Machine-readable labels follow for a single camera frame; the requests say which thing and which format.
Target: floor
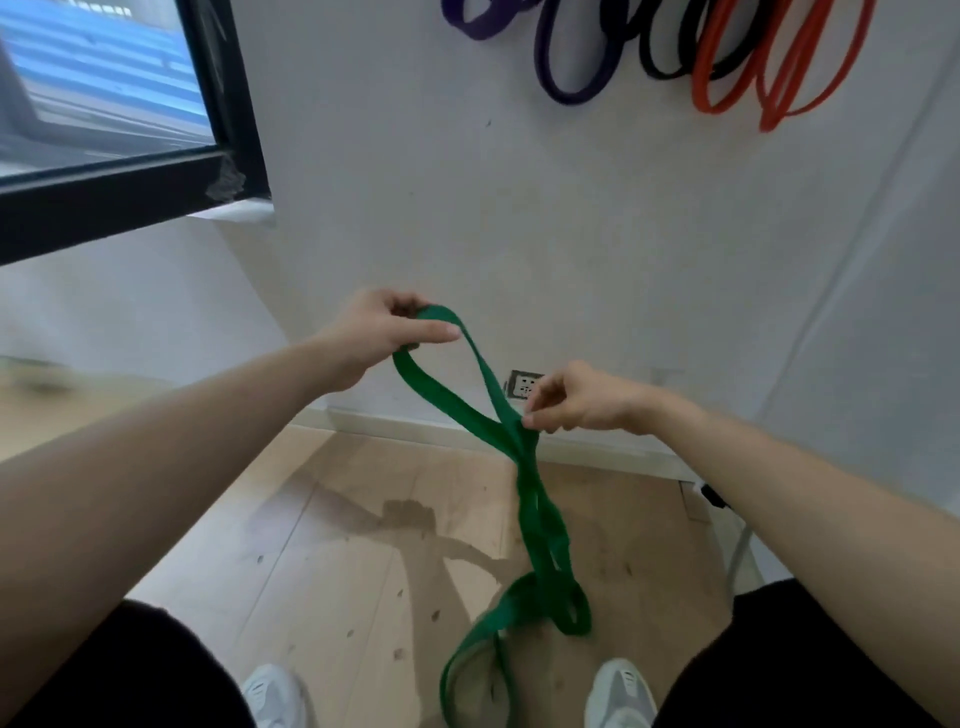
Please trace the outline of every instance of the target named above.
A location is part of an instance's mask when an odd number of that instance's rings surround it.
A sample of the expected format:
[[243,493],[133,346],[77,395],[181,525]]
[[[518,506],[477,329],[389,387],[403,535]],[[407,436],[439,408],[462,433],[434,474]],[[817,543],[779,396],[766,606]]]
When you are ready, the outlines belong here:
[[[0,457],[143,396],[0,387]],[[544,463],[593,631],[508,638],[524,725],[583,725],[595,670],[631,659],[662,700],[730,619],[699,497],[676,481]],[[201,636],[238,679],[292,667],[319,725],[441,726],[447,658],[529,570],[512,464],[497,454],[287,427],[133,590]],[[458,682],[464,725],[503,725],[481,654]]]

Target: resistance band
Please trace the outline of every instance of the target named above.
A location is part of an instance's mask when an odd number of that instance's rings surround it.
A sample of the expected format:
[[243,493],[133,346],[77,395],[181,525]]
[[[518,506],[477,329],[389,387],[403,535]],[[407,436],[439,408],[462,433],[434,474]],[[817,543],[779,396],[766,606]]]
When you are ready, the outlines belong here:
[[[653,31],[654,17],[657,15],[662,2],[663,0],[641,0],[627,29],[628,40],[634,36],[639,36],[640,65],[647,76],[658,81],[671,81],[693,72],[693,66],[697,61],[697,31],[700,28],[700,21],[704,12],[706,12],[709,22],[716,6],[716,0],[690,0],[687,3],[684,18],[680,23],[680,33],[677,36],[680,68],[669,73],[657,68],[650,50],[650,36]],[[766,0],[760,0],[756,4],[754,19],[751,20],[746,35],[725,58],[712,65],[709,76],[711,81],[729,76],[754,52],[767,30],[772,10],[773,5]]]
[[429,305],[417,314],[419,319],[436,319],[455,324],[470,344],[497,420],[473,409],[440,382],[421,369],[406,350],[394,354],[394,366],[411,389],[516,463],[516,492],[519,496],[517,518],[523,543],[530,554],[533,571],[515,581],[497,605],[467,632],[457,651],[446,663],[440,677],[440,706],[448,726],[455,724],[450,673],[464,658],[483,643],[492,643],[497,666],[503,673],[510,699],[508,725],[516,726],[516,684],[507,662],[500,631],[521,624],[550,618],[565,635],[586,635],[591,617],[587,595],[573,577],[570,565],[570,539],[560,510],[546,494],[537,470],[537,441],[540,434],[526,429],[520,416],[507,402],[487,362],[457,315],[441,305]]
[[540,21],[537,23],[537,37],[534,40],[534,67],[537,78],[547,96],[567,107],[585,104],[607,87],[623,55],[623,45],[627,42],[625,29],[630,15],[630,0],[608,0],[600,6],[600,25],[604,31],[603,58],[600,65],[579,91],[564,91],[557,86],[550,70],[550,40],[553,38],[553,26],[557,20],[557,10],[561,0],[543,0]]
[[790,105],[797,97],[800,86],[804,82],[806,71],[813,60],[813,54],[817,50],[820,36],[827,25],[830,11],[833,9],[833,0],[816,0],[807,13],[804,24],[790,44],[768,94],[765,79],[766,65],[770,59],[770,49],[773,47],[777,31],[790,9],[791,2],[792,0],[778,0],[770,21],[770,29],[756,49],[756,95],[763,107],[763,113],[760,116],[760,130],[762,132],[771,132],[786,116],[798,116],[816,109],[843,83],[847,74],[850,73],[850,69],[853,68],[856,57],[860,55],[860,49],[863,48],[863,42],[867,38],[867,31],[870,29],[870,21],[874,16],[876,7],[876,0],[864,0],[860,8],[860,17],[856,22],[856,29],[853,31],[850,48],[847,49],[847,55],[840,64],[833,80],[809,104],[799,109],[790,110]]
[[[760,0],[760,5],[765,5],[768,2],[770,0]],[[700,36],[697,60],[693,64],[692,92],[693,106],[703,113],[723,113],[729,109],[747,92],[747,88],[750,87],[756,76],[758,54],[753,53],[747,59],[746,65],[740,72],[740,77],[736,80],[730,92],[716,104],[710,102],[707,86],[710,81],[710,74],[713,71],[713,59],[716,58],[717,49],[720,47],[720,38],[723,37],[724,31],[727,29],[736,3],[737,0],[717,0],[716,7],[708,15],[704,33]],[[767,36],[769,36],[769,31],[766,32],[764,37]]]
[[502,32],[518,13],[535,8],[540,0],[492,0],[490,6],[470,21],[464,18],[467,0],[441,0],[444,19],[474,40],[486,40]]

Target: wall socket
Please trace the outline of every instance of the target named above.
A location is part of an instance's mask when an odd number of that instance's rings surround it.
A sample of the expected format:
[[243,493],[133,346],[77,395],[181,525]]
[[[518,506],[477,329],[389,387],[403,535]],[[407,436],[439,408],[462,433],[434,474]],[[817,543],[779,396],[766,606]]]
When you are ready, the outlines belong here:
[[511,400],[526,400],[534,390],[534,384],[543,375],[534,372],[519,372],[514,369],[503,386],[503,393]]

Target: wall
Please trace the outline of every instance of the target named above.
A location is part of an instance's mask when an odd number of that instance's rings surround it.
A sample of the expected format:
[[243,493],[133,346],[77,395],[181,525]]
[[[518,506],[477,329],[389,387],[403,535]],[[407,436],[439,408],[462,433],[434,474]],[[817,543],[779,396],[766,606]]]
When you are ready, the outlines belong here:
[[[762,423],[960,516],[960,55]],[[762,545],[768,580],[788,571]]]
[[[858,4],[837,6],[807,97],[846,48]],[[445,25],[439,0],[234,11],[278,219],[266,251],[247,248],[283,281],[266,288],[296,312],[286,328],[320,323],[360,283],[414,286],[463,314],[501,374],[577,356],[636,378],[682,370],[668,383],[745,416],[960,30],[949,0],[881,3],[837,95],[761,135],[751,96],[698,114],[685,82],[642,76],[633,44],[598,99],[556,106],[534,76],[535,13],[480,44]],[[595,3],[564,3],[562,83],[589,62],[594,27]],[[465,351],[421,358],[482,401]],[[389,368],[332,401],[441,418]]]
[[283,343],[217,227],[204,220],[0,268],[0,354],[183,384]]

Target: sneaker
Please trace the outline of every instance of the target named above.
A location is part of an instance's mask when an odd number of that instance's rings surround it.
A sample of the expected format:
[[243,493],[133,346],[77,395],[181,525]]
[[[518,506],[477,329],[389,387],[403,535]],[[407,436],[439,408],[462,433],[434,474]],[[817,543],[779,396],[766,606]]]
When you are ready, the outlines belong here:
[[600,667],[584,709],[586,728],[650,728],[656,715],[654,697],[632,663],[617,659]]
[[307,710],[300,682],[278,665],[261,665],[240,689],[256,728],[306,728]]

